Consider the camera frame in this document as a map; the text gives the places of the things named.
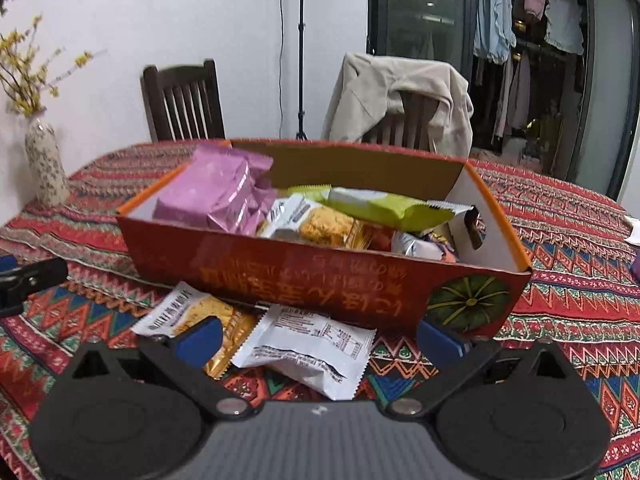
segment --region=pink snack package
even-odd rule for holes
[[[153,217],[192,227],[253,235],[276,198],[262,174],[271,157],[208,142],[161,192]]]

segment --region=white logo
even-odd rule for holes
[[[328,411],[329,411],[329,408],[326,406],[316,406],[314,409],[311,410],[311,413],[317,416],[322,416],[323,413]]]

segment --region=patterned tablecloth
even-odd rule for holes
[[[68,204],[34,203],[0,228],[0,250],[22,262],[56,254],[69,262],[63,285],[35,295],[23,316],[0,321],[0,454],[18,478],[41,478],[28,421],[70,356],[91,335],[132,344],[130,327],[167,292],[137,279],[114,210],[187,160],[188,143],[147,144],[92,162],[72,177]],[[526,346],[556,339],[600,403],[612,441],[599,479],[640,474],[640,288],[629,274],[634,250],[622,240],[623,211],[597,193],[548,177],[475,161],[535,267],[498,338]],[[413,335],[379,334],[357,397],[388,402],[434,374]],[[276,372],[231,369],[226,387],[253,404],[319,399]]]

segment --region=gray ribbed surface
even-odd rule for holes
[[[373,402],[351,401],[267,402],[251,420],[220,424],[168,480],[471,478],[420,425],[389,420]]]

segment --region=chair backrest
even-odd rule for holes
[[[429,121],[438,101],[412,92],[400,92],[400,96],[404,114],[387,113],[362,136],[362,142],[434,152],[433,143],[429,140]]]
[[[216,64],[147,66],[143,87],[157,140],[224,139]]]

